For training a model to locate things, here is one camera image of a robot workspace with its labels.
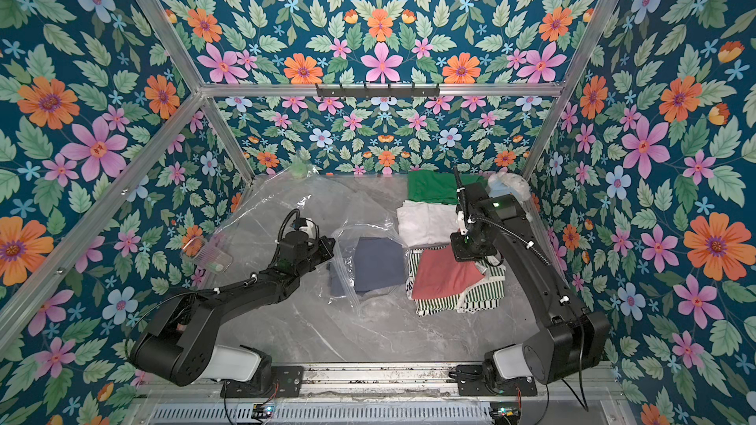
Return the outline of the red garment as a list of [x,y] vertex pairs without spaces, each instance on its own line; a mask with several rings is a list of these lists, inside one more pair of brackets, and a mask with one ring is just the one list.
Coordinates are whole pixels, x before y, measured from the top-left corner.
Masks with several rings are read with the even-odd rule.
[[451,246],[421,253],[411,299],[437,300],[462,294],[484,279],[474,262],[459,262]]

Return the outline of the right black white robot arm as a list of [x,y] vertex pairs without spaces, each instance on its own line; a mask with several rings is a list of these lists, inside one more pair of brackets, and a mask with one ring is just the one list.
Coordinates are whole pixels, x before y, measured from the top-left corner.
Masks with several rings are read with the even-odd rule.
[[571,290],[557,263],[537,242],[524,205],[513,195],[492,198],[482,183],[454,172],[460,229],[450,236],[458,262],[496,257],[511,269],[529,301],[539,331],[522,342],[488,352],[484,383],[498,392],[519,379],[543,385],[563,381],[600,363],[610,333],[602,312]]

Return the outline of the green t-shirt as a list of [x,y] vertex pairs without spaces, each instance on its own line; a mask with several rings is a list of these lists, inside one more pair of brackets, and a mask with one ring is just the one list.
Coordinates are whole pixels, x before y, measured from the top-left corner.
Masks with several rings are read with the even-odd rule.
[[454,206],[458,204],[457,179],[453,173],[412,171],[408,174],[408,200]]

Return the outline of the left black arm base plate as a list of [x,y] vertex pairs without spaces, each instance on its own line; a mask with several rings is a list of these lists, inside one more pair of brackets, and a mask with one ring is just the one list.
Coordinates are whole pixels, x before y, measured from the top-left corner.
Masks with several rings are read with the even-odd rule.
[[250,381],[226,381],[223,399],[291,399],[298,397],[303,385],[302,366],[264,366]]

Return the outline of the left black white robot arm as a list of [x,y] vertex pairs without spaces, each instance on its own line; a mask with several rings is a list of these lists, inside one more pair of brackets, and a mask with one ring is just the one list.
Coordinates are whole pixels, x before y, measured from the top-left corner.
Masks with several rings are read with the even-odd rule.
[[305,275],[333,259],[335,247],[334,238],[321,234],[299,209],[291,210],[266,269],[230,285],[185,290],[161,301],[129,352],[129,362],[178,387],[198,380],[253,381],[269,357],[252,347],[221,346],[222,326],[289,299]]

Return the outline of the green white striped garment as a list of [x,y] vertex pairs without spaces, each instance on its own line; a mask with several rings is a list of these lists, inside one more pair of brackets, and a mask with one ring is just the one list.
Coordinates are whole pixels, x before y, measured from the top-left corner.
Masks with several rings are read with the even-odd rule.
[[484,274],[484,279],[466,289],[462,294],[437,300],[411,299],[413,282],[415,281],[421,253],[424,250],[441,249],[446,246],[407,251],[408,277],[405,284],[405,292],[407,298],[415,304],[417,315],[425,317],[447,311],[467,314],[496,308],[499,305],[499,301],[506,295],[505,281],[507,268],[503,264],[492,266],[486,261],[475,263],[480,272]]

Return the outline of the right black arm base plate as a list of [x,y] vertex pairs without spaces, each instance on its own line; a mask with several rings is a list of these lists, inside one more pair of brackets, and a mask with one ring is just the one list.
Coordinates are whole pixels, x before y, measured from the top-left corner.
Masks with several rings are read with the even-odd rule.
[[537,384],[531,377],[502,379],[484,364],[459,364],[448,372],[448,381],[461,397],[535,397]]

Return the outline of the clear plastic vacuum bag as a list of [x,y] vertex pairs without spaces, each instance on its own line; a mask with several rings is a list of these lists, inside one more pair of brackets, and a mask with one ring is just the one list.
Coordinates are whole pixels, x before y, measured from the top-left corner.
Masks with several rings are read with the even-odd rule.
[[257,180],[237,211],[210,235],[193,235],[184,252],[201,257],[217,286],[180,304],[230,305],[236,293],[253,307],[291,297],[311,273],[326,275],[324,291],[359,310],[404,285],[407,244],[396,210],[400,182],[384,177],[321,175],[286,170]]

